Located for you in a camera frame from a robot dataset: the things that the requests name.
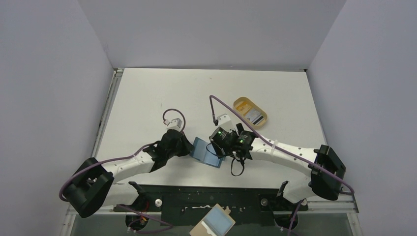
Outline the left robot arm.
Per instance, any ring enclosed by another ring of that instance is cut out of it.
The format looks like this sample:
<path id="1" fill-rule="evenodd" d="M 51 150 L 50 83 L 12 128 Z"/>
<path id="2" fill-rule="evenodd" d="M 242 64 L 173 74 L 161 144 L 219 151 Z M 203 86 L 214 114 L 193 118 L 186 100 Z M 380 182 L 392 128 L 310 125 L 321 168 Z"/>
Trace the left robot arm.
<path id="1" fill-rule="evenodd" d="M 82 218 L 103 206 L 131 205 L 140 195 L 137 184 L 125 184 L 122 180 L 155 172 L 172 157 L 187 156 L 193 150 L 183 132 L 169 129 L 159 141 L 145 144 L 130 156 L 104 161 L 87 159 L 63 184 L 59 198 L 70 203 Z"/>

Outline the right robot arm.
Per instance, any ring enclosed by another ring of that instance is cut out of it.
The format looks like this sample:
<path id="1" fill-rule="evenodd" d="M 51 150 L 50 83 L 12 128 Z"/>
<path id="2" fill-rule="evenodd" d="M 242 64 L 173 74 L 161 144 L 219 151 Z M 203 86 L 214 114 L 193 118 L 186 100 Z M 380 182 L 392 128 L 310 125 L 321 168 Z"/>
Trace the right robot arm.
<path id="1" fill-rule="evenodd" d="M 272 141 L 257 132 L 227 130 L 217 127 L 209 140 L 215 153 L 237 160 L 262 160 L 278 164 L 303 174 L 299 180 L 285 180 L 278 197 L 293 204 L 318 196 L 336 201 L 346 167 L 334 150 L 326 145 L 320 148 L 302 148 Z"/>

